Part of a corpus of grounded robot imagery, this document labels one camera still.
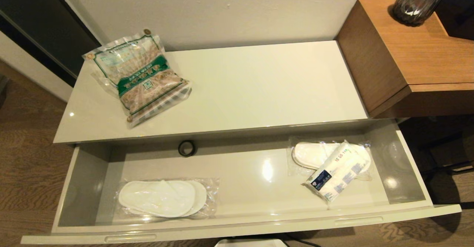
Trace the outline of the beige cabinet drawer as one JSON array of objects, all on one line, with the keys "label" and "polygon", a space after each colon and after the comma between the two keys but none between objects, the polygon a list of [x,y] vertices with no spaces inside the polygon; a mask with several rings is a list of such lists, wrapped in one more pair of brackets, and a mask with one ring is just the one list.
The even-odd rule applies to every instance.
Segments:
[{"label": "beige cabinet drawer", "polygon": [[[354,181],[327,204],[288,176],[290,136],[369,142],[371,181]],[[197,153],[181,157],[192,140]],[[143,220],[125,216],[115,195],[122,181],[218,178],[215,216]],[[461,212],[433,203],[396,122],[389,119],[263,128],[248,131],[156,136],[76,145],[48,235],[22,244],[93,245],[192,240],[324,230],[431,218]]]}]

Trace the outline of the clear bag green band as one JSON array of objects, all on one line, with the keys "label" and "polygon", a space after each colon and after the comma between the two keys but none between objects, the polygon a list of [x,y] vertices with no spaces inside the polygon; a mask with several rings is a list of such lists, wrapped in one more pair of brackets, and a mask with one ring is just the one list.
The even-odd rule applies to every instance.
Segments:
[{"label": "clear bag green band", "polygon": [[120,100],[134,128],[188,99],[191,82],[169,65],[165,48],[149,29],[95,48],[83,56],[103,89]]}]

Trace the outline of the white tissue pack blue label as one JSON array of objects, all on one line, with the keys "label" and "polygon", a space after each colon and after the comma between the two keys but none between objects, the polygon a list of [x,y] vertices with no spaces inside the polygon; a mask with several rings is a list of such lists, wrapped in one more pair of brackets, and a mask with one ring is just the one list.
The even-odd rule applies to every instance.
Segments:
[{"label": "white tissue pack blue label", "polygon": [[366,146],[344,141],[326,153],[322,166],[302,185],[330,204],[354,179],[368,173],[371,164]]}]

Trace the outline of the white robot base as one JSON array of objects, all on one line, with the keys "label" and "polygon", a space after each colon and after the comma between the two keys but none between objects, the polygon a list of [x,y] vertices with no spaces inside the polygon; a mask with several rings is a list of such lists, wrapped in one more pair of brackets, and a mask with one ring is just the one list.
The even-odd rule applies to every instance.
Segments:
[{"label": "white robot base", "polygon": [[220,240],[214,247],[289,247],[284,241],[275,238],[270,239],[225,239]]}]

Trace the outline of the beige glossy cabinet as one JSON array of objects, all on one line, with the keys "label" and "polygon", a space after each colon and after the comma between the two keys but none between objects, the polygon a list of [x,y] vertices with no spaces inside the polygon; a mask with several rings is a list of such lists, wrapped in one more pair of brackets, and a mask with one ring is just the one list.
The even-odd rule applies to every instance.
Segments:
[{"label": "beige glossy cabinet", "polygon": [[368,119],[336,41],[167,52],[191,95],[129,128],[120,100],[83,64],[54,143]]}]

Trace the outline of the black tape roll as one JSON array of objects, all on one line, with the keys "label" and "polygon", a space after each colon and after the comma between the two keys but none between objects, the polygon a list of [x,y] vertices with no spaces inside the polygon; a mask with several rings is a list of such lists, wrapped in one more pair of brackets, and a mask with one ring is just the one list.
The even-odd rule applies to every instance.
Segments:
[{"label": "black tape roll", "polygon": [[181,157],[191,157],[197,153],[197,146],[192,140],[184,140],[178,146],[178,153]]}]

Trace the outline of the white slippers in clear bag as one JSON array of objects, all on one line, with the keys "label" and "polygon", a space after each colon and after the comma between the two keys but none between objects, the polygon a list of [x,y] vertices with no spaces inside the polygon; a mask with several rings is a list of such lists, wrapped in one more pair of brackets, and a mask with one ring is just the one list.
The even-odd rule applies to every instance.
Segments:
[{"label": "white slippers in clear bag", "polygon": [[143,220],[212,218],[218,208],[218,178],[174,178],[122,181],[117,208]]},{"label": "white slippers in clear bag", "polygon": [[[330,154],[337,149],[343,141],[324,141],[316,138],[308,138],[303,136],[290,136],[288,141],[287,153],[287,174],[288,176],[310,176],[318,168],[325,163]],[[350,143],[350,145],[364,159],[372,162],[369,153],[369,142],[361,142],[359,144]],[[371,167],[361,171],[361,174],[355,179],[360,181],[371,181]]]}]

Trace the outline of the brown wooden desk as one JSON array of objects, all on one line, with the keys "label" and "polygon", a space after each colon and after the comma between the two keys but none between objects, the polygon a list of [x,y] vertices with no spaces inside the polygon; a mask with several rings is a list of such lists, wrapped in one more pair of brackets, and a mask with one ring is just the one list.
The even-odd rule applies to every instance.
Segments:
[{"label": "brown wooden desk", "polygon": [[474,115],[474,41],[436,14],[409,27],[395,0],[357,0],[336,41],[370,118]]}]

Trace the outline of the dark ribbed glass vase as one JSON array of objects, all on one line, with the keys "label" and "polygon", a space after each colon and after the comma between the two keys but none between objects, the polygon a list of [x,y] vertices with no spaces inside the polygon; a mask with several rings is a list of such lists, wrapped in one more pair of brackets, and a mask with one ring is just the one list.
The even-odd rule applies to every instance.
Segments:
[{"label": "dark ribbed glass vase", "polygon": [[410,27],[421,26],[435,11],[441,0],[396,0],[392,17]]}]

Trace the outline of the dark wardrobe panel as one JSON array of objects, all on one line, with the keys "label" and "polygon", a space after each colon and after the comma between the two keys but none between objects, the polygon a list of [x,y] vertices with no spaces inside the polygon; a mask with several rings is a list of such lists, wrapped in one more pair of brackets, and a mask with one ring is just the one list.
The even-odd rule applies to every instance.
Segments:
[{"label": "dark wardrobe panel", "polygon": [[70,87],[100,46],[65,0],[0,0],[0,31]]}]

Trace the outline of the black box on desk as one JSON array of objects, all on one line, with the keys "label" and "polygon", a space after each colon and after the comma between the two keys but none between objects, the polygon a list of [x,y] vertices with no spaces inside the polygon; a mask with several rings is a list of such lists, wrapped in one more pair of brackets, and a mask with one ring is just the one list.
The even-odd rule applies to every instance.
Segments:
[{"label": "black box on desk", "polygon": [[449,36],[474,41],[474,0],[441,0],[435,12]]}]

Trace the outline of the black metal chair frame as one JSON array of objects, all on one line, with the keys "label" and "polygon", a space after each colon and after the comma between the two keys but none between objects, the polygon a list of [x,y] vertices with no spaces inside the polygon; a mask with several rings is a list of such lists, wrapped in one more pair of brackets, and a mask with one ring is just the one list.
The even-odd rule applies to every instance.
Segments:
[{"label": "black metal chair frame", "polygon": [[412,117],[398,123],[429,195],[436,204],[463,202],[455,176],[474,177],[474,115]]}]

